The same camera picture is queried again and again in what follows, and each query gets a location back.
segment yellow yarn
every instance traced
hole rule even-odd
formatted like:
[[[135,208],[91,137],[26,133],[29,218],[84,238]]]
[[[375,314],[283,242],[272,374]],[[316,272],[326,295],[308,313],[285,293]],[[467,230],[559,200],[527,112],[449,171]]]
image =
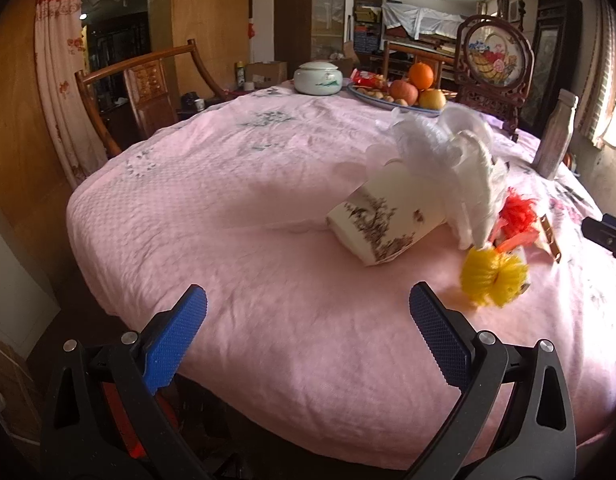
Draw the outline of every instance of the yellow yarn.
[[[498,253],[494,247],[468,252],[460,277],[462,290],[478,305],[504,306],[521,292],[528,266],[518,256]]]

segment fruit plate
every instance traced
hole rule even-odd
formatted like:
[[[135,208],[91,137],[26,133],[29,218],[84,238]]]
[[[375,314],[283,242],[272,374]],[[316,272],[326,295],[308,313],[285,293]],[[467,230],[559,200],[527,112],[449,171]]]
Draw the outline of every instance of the fruit plate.
[[[377,99],[375,97],[370,97],[362,94],[357,91],[357,86],[353,83],[349,84],[346,88],[352,95],[354,95],[357,99],[367,102],[370,105],[376,106],[378,108],[383,108],[384,110],[392,110],[393,108],[403,108],[404,110],[411,110],[413,112],[417,112],[419,114],[423,114],[427,117],[438,117],[441,113],[441,110],[429,110],[427,108],[419,108],[418,106],[405,106],[399,105],[397,103],[389,103],[388,101],[384,101],[383,99]]]

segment pink tablecloth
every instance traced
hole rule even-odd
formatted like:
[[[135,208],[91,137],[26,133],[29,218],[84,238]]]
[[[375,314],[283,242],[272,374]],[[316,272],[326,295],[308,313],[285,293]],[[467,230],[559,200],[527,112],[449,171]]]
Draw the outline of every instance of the pink tablecloth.
[[[458,287],[465,253],[441,226],[390,264],[364,267],[325,228],[366,179],[365,150],[390,114],[345,92],[285,86],[162,130],[109,161],[70,200],[70,241],[110,314],[140,330],[189,284],[210,300],[181,372],[248,418],[313,452],[407,468],[458,398],[408,313],[427,281],[476,330],[556,345],[578,440],[616,406],[616,260],[581,237],[600,215],[562,168],[530,168],[537,141],[497,136],[510,185],[538,199],[563,252],[528,250],[532,286],[503,310],[473,310]],[[502,391],[475,453],[503,414]]]

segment blue gripper pad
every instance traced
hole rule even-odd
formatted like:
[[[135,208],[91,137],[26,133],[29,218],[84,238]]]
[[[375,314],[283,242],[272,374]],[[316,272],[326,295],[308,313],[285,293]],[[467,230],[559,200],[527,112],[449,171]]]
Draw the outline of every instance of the blue gripper pad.
[[[191,285],[169,312],[159,313],[148,324],[144,342],[144,383],[154,395],[158,388],[168,386],[179,364],[206,318],[206,292]]]
[[[463,392],[472,379],[474,348],[470,340],[476,332],[461,313],[447,310],[425,282],[419,282],[410,291],[410,315],[446,382]],[[459,323],[462,334],[457,332],[449,316],[453,316],[453,321]]]

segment silver screw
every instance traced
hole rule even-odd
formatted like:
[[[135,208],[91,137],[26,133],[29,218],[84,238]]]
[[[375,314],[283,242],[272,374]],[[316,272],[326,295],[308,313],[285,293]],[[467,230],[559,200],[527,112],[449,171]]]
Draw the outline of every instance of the silver screw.
[[[479,332],[479,341],[485,345],[494,345],[497,338],[491,332]]]
[[[547,339],[542,339],[539,342],[539,348],[541,348],[544,352],[552,352],[554,350],[554,345]]]
[[[69,339],[64,343],[64,352],[72,352],[77,348],[77,342],[74,339]]]
[[[131,345],[137,341],[137,338],[137,332],[126,332],[123,336],[121,336],[121,342],[124,345]]]

